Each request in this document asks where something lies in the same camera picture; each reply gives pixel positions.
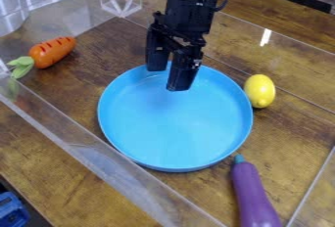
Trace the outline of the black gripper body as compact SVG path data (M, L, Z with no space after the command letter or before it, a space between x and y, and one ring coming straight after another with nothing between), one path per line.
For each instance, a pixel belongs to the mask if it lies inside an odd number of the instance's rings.
M165 12L155 12L153 24L165 36L165 45L172 53L183 45L175 38L183 39L190 46L206 46L204 35L210 33L215 13L223 10L218 0L167 0Z

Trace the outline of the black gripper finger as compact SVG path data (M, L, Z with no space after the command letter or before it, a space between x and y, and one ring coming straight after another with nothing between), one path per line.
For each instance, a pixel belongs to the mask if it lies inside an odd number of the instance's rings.
M198 46L187 46L175 51L167 84L169 91L191 89L202 66L202 59L203 52Z
M165 36L152 26L147 35L145 63L149 71L164 71L168 65L169 50L165 45Z

